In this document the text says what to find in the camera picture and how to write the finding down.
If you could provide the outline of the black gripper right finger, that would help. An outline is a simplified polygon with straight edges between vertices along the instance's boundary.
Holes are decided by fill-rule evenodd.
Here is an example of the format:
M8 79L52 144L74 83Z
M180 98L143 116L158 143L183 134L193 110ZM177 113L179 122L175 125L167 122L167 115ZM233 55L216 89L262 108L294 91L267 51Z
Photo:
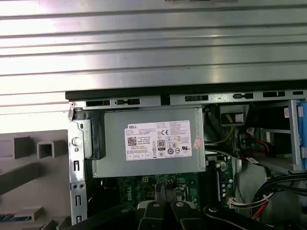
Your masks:
M202 189L202 199L206 206L202 210L192 208L179 201L175 193L175 185L167 185L167 198L170 211L180 230L294 230L295 224L285 221L281 224L266 224L250 217L240 215L221 206L218 202L218 187L210 184Z

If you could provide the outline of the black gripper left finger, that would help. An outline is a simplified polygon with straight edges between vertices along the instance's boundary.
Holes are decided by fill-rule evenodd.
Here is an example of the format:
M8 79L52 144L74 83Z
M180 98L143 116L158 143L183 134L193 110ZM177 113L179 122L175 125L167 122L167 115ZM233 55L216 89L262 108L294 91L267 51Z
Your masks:
M155 200L146 200L133 209L126 204L108 210L71 226L72 230L163 230L169 203L165 184L155 186Z

